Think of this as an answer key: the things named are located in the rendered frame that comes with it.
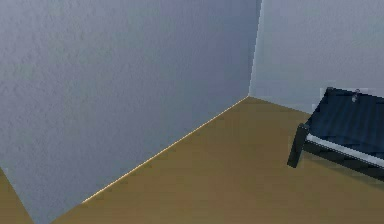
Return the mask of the black bed with blue cover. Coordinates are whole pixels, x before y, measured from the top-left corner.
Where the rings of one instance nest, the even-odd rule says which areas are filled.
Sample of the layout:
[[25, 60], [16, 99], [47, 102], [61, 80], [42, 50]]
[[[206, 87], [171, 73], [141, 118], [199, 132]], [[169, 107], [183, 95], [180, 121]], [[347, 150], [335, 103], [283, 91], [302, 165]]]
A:
[[384, 182], [384, 98], [327, 88], [298, 125], [287, 165], [295, 168], [304, 151]]

